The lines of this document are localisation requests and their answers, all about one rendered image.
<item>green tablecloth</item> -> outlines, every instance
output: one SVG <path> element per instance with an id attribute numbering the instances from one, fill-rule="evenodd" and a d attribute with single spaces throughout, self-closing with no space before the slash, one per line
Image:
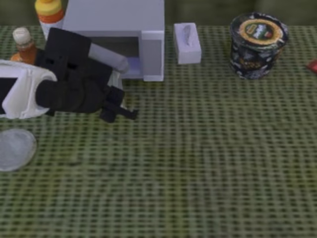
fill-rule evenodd
<path id="1" fill-rule="evenodd" d="M 15 51 L 12 30 L 0 27 L 0 58 Z M 167 28 L 165 82 L 124 82 L 136 121 L 0 120 L 39 144 L 0 174 L 1 238 L 317 237 L 317 75 L 305 69 L 317 27 L 290 27 L 259 81 L 228 69 L 227 27 L 199 34 L 200 65 L 176 64 Z"/>

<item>brown bottle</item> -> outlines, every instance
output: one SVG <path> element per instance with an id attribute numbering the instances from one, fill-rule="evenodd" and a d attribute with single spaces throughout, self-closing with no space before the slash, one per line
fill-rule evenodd
<path id="1" fill-rule="evenodd" d="M 29 30 L 25 27 L 16 28 L 13 31 L 13 38 L 16 42 L 18 53 L 14 54 L 11 60 L 34 64 L 37 49 Z"/>

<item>gray box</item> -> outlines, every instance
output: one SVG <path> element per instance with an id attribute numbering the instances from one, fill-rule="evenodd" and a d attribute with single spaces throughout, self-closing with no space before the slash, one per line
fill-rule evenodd
<path id="1" fill-rule="evenodd" d="M 63 29 L 127 56 L 122 78 L 163 81 L 164 0 L 69 0 Z"/>

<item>tissue box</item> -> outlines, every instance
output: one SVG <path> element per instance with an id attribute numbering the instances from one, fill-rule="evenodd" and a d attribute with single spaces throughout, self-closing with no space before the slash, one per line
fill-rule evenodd
<path id="1" fill-rule="evenodd" d="M 202 49 L 195 23 L 174 24 L 174 44 L 179 64 L 201 62 Z"/>

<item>glue bottle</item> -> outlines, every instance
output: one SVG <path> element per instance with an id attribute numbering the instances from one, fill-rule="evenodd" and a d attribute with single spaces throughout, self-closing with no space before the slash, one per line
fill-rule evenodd
<path id="1" fill-rule="evenodd" d="M 61 0 L 36 0 L 35 10 L 46 40 L 51 27 L 62 28 L 64 11 Z"/>
<path id="2" fill-rule="evenodd" d="M 37 49 L 29 30 L 25 27 L 16 28 L 13 31 L 13 38 L 16 42 L 18 53 L 14 54 L 11 60 L 34 64 Z"/>

